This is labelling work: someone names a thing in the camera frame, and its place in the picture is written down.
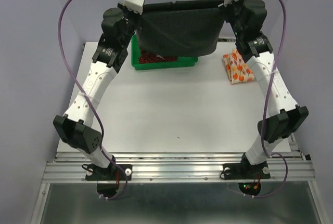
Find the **dark grey dotted skirt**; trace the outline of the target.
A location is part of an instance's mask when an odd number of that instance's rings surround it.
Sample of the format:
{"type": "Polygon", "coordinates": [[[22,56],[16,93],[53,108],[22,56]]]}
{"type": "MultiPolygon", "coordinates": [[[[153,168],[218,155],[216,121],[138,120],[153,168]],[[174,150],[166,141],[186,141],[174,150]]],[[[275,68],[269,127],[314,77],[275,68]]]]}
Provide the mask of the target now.
{"type": "Polygon", "coordinates": [[[136,30],[140,49],[161,56],[199,57],[216,50],[224,0],[146,4],[136,30]]]}

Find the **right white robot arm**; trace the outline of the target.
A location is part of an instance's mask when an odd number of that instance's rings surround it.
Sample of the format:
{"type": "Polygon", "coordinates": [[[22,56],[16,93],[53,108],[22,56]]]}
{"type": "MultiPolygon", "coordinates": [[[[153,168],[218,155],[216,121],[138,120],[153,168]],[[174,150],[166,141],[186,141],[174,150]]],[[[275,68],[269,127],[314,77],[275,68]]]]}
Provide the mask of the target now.
{"type": "Polygon", "coordinates": [[[283,140],[294,133],[307,118],[289,92],[278,68],[277,56],[261,28],[267,16],[262,0],[225,0],[226,22],[236,37],[236,47],[265,97],[263,119],[258,122],[259,135],[238,164],[229,164],[229,176],[269,175],[267,158],[283,140]]]}

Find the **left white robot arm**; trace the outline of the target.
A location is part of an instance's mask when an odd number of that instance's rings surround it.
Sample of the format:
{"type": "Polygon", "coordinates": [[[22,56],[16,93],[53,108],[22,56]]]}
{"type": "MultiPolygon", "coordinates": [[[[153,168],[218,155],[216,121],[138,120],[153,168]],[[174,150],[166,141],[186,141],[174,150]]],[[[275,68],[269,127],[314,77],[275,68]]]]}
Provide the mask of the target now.
{"type": "Polygon", "coordinates": [[[100,101],[128,56],[128,45],[142,17],[141,12],[124,5],[110,8],[103,14],[102,35],[97,44],[88,75],[79,86],[79,93],[62,116],[55,116],[53,125],[60,139],[77,149],[91,161],[84,169],[104,179],[111,179],[118,166],[113,155],[102,146],[104,130],[92,128],[100,101]]]}

